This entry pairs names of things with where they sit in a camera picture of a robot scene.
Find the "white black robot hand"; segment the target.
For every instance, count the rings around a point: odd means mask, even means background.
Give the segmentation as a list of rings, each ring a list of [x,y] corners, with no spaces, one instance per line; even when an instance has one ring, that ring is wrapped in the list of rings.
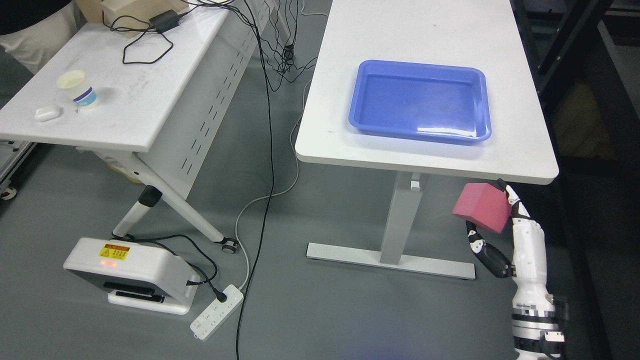
[[[508,258],[478,233],[476,224],[466,221],[467,239],[474,256],[496,278],[512,277],[518,289],[512,300],[514,313],[543,317],[556,310],[547,291],[546,235],[530,215],[517,192],[505,180],[497,180],[510,206],[513,258]]]

